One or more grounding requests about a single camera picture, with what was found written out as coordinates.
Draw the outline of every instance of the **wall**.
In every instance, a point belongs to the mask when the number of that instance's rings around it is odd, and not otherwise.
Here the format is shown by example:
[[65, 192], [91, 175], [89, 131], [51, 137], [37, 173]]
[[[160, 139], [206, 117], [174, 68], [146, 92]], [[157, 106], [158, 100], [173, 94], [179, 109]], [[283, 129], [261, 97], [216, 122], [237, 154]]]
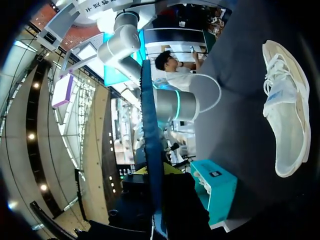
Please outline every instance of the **wall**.
[[60, 209], [77, 196], [75, 168], [59, 132], [51, 103], [48, 79], [43, 79], [38, 106], [38, 144], [46, 180]]
[[0, 110], [7, 105], [11, 84], [16, 82], [19, 74], [31, 63], [35, 56], [35, 52], [20, 46], [12, 46], [0, 73]]
[[27, 77], [12, 102], [0, 145], [1, 171], [8, 188], [9, 202], [16, 203], [13, 210], [21, 213], [32, 226], [40, 223], [29, 208], [32, 201], [52, 217], [35, 181], [27, 151], [27, 102], [35, 72], [36, 69]]
[[103, 86], [97, 86], [90, 115], [85, 127], [83, 147], [83, 170], [85, 175], [85, 194], [83, 205], [89, 220], [108, 224], [108, 210], [106, 206], [103, 174], [102, 174], [102, 139], [103, 126], [109, 91]]

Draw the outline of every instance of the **sign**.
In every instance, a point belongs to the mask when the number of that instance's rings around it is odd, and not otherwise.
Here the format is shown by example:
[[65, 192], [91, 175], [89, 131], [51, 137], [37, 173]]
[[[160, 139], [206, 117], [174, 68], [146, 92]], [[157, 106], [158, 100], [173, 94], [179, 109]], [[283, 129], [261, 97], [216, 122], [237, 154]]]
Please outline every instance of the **sign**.
[[[104, 33], [103, 34], [103, 42], [105, 43], [112, 34]], [[141, 42], [141, 47], [138, 52], [134, 52], [131, 57], [136, 60], [140, 66], [142, 66], [143, 60], [146, 59], [146, 48], [145, 48], [145, 38], [144, 38], [144, 31], [141, 30], [139, 33], [139, 39]], [[104, 65], [104, 85], [106, 87], [112, 86], [114, 84], [119, 84], [128, 81], [129, 78], [127, 78], [125, 75], [123, 75], [121, 72], [119, 72], [117, 69], [115, 69], [112, 66]]]
[[90, 19], [97, 19], [98, 13], [102, 13], [108, 9], [134, 2], [134, 0], [78, 0], [76, 3], [75, 1], [73, 0], [73, 4], [77, 6], [78, 10]]

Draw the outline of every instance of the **spotlight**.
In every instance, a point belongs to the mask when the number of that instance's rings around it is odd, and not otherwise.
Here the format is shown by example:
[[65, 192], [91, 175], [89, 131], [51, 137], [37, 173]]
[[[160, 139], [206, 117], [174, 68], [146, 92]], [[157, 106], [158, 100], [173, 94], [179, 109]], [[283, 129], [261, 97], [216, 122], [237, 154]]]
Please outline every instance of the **spotlight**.
[[42, 185], [40, 186], [40, 189], [41, 189], [42, 191], [46, 191], [46, 190], [48, 189], [48, 186], [45, 185], [45, 184], [42, 184]]
[[36, 138], [36, 136], [35, 136], [33, 133], [31, 133], [31, 134], [29, 134], [28, 138], [29, 138], [30, 140], [33, 140], [33, 139]]
[[8, 203], [8, 208], [9, 209], [14, 209], [16, 206], [18, 205], [18, 203], [16, 201], [11, 201]]

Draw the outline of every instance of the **person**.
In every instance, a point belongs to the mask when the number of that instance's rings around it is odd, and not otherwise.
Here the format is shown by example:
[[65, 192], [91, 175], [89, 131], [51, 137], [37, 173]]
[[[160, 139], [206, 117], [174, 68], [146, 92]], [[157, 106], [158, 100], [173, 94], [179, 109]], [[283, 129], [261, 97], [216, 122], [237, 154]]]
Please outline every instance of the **person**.
[[189, 85], [192, 81], [191, 70], [199, 70], [203, 60], [199, 59], [196, 51], [192, 53], [195, 62], [179, 62], [171, 56], [170, 51], [164, 51], [155, 59], [155, 67], [165, 71], [167, 82], [175, 88], [189, 92]]

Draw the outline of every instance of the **ceiling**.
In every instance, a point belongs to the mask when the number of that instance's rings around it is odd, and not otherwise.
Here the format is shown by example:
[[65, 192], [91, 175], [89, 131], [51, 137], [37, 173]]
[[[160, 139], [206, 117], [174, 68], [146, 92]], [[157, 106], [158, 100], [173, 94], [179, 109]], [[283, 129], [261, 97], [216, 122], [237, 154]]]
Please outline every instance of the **ceiling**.
[[[57, 9], [53, 9], [53, 7], [50, 4], [46, 4], [33, 16], [30, 22], [40, 30], [43, 30], [45, 26], [49, 23], [49, 21], [57, 14], [56, 10]], [[95, 23], [93, 24], [91, 22], [88, 24], [84, 24], [81, 15], [79, 16], [79, 19], [80, 21], [78, 21], [77, 18], [75, 24], [69, 29], [66, 36], [62, 40], [61, 47], [66, 51], [69, 51], [78, 44], [84, 42], [85, 40], [101, 33]]]

